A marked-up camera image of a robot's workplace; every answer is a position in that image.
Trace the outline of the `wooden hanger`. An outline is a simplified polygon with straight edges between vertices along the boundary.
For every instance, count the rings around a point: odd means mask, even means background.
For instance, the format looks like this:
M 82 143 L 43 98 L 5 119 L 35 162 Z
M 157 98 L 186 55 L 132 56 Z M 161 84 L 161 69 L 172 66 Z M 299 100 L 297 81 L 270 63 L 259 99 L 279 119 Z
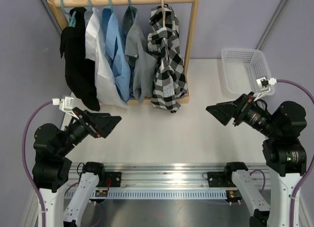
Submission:
M 162 27 L 165 27 L 165 8 L 164 8 L 164 0 L 161 0 L 161 11 L 162 11 Z

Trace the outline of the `grey shirt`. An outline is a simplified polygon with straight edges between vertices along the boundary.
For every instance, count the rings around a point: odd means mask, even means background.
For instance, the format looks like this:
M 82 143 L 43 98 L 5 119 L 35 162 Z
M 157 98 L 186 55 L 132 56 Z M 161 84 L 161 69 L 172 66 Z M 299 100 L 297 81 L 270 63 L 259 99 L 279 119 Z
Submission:
M 135 7 L 126 9 L 122 30 L 126 36 L 125 59 L 131 69 L 130 93 L 139 103 L 143 103 L 146 97 L 152 96 L 157 59 L 148 51 Z

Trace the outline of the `blue-grey hanger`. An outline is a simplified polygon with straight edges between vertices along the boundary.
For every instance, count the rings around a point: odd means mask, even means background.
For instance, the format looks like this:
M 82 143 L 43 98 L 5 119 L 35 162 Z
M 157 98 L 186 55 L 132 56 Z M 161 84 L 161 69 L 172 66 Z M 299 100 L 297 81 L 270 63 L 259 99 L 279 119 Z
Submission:
M 132 6 L 131 0 L 128 0 L 128 5 L 129 5 L 131 15 L 134 16 L 136 12 L 135 12 L 135 8 Z

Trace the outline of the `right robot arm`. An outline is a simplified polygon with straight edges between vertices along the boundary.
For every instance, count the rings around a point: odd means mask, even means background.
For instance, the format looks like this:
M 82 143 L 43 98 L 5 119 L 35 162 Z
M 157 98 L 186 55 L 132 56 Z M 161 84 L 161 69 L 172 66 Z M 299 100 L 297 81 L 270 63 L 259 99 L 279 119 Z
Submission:
M 226 126 L 246 123 L 266 137 L 262 153 L 271 179 L 271 203 L 267 203 L 253 183 L 244 162 L 228 162 L 220 174 L 208 173 L 208 181 L 221 180 L 234 186 L 250 212 L 252 227 L 297 227 L 299 182 L 306 176 L 307 155 L 299 141 L 307 126 L 305 109 L 284 101 L 270 114 L 258 105 L 253 92 L 234 101 L 207 106 L 206 110 Z

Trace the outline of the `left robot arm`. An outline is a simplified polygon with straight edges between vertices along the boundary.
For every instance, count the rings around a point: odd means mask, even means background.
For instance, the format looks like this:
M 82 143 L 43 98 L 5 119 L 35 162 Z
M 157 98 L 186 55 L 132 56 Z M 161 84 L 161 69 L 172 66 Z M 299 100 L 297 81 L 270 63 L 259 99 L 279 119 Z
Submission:
M 75 107 L 64 130 L 51 123 L 36 130 L 32 174 L 42 208 L 42 216 L 38 220 L 40 227 L 79 227 L 94 189 L 102 185 L 110 187 L 113 178 L 106 174 L 104 164 L 87 162 L 79 174 L 78 186 L 70 203 L 64 207 L 72 165 L 67 154 L 88 136 L 105 139 L 121 119 L 109 113 L 91 113 Z

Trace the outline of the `black white checkered shirt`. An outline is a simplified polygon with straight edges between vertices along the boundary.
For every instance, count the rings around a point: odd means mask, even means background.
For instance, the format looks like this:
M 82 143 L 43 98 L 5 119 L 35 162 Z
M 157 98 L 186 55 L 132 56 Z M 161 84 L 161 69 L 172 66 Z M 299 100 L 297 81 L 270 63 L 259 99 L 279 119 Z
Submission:
M 148 50 L 157 59 L 153 79 L 153 107 L 176 113 L 179 99 L 187 96 L 183 59 L 180 56 L 179 20 L 173 8 L 165 8 L 165 27 L 162 27 L 161 6 L 151 10 L 149 24 L 153 29 L 148 34 Z

